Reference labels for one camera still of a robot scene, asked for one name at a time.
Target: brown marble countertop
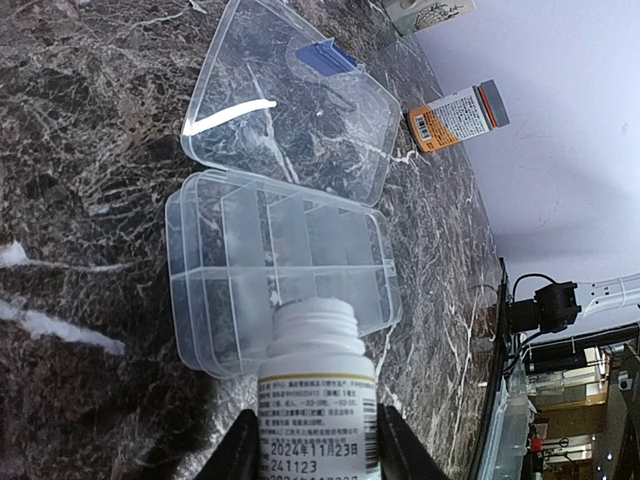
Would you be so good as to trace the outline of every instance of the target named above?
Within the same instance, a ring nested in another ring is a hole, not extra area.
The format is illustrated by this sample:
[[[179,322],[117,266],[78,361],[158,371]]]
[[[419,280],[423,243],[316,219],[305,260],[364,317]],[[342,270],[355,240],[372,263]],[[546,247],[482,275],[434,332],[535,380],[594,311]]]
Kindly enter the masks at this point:
[[[0,478],[189,479],[254,378],[178,359],[164,202],[196,166],[178,135],[225,0],[0,4]],[[376,2],[290,1],[401,102],[437,98]],[[500,266],[466,153],[401,125],[377,205],[404,318],[367,337],[381,401],[453,478],[489,378]]]

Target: white wall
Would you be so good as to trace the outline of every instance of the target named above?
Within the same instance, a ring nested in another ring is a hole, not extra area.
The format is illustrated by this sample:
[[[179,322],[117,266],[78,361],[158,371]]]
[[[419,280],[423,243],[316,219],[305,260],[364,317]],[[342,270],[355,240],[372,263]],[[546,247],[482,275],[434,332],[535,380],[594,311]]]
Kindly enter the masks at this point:
[[[510,278],[640,271],[640,1],[476,3],[418,35],[445,93],[493,78],[504,98],[511,125],[465,144]]]

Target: white bottle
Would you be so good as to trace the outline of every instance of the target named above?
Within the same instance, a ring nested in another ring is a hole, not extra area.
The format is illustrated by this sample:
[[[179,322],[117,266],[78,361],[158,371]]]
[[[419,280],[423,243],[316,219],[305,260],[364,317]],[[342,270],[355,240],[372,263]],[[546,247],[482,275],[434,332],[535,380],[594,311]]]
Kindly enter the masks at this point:
[[[262,480],[379,480],[376,383],[353,308],[289,303],[258,371]]]

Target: barcode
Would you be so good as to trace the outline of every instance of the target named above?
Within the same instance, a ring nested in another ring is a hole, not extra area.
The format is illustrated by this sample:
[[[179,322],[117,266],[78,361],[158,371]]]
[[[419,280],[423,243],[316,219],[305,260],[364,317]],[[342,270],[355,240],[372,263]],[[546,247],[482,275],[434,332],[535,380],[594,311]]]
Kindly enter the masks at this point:
[[[378,431],[376,418],[376,402],[362,400],[364,412],[364,454],[367,473],[374,473],[379,468],[378,463]]]
[[[418,125],[418,131],[420,132],[420,138],[423,142],[431,140],[429,129],[427,128],[427,122],[424,120],[424,115],[416,117],[416,125]]]

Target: clear plastic box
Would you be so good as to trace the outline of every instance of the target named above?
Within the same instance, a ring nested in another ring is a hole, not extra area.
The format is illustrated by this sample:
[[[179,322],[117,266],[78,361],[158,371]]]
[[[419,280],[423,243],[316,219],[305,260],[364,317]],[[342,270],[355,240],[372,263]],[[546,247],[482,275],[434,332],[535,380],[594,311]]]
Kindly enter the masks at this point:
[[[257,370],[280,303],[340,298],[361,335],[402,315],[386,222],[354,202],[212,170],[170,197],[167,231],[178,351],[213,376]]]
[[[166,204],[176,340],[192,369],[255,372],[283,302],[345,300],[361,335],[402,316],[386,222],[367,207],[400,106],[326,40],[279,0],[232,0],[220,20],[181,135],[212,169]]]

